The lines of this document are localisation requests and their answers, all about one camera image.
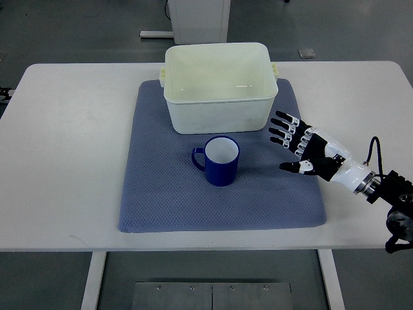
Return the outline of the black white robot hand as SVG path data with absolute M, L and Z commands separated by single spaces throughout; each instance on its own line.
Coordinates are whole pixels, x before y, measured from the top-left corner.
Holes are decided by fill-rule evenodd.
M 270 120 L 274 126 L 268 129 L 271 142 L 297 156 L 295 162 L 281 163 L 281 170 L 319 176 L 365 196 L 380 184 L 374 171 L 355 160 L 348 149 L 327 133 L 282 111 L 276 111 L 276 116 Z

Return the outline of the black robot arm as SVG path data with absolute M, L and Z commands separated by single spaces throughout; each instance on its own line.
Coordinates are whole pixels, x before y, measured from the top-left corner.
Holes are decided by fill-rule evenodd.
M 388 253 L 412 248 L 412 182 L 406 180 L 395 171 L 383 173 L 381 145 L 379 138 L 374 136 L 370 140 L 368 156 L 365 164 L 370 162 L 373 146 L 377 147 L 378 173 L 373 180 L 379 178 L 379 185 L 375 185 L 367 201 L 374 203 L 378 198 L 391 205 L 387 214 L 386 227 L 391 237 L 385 244 Z

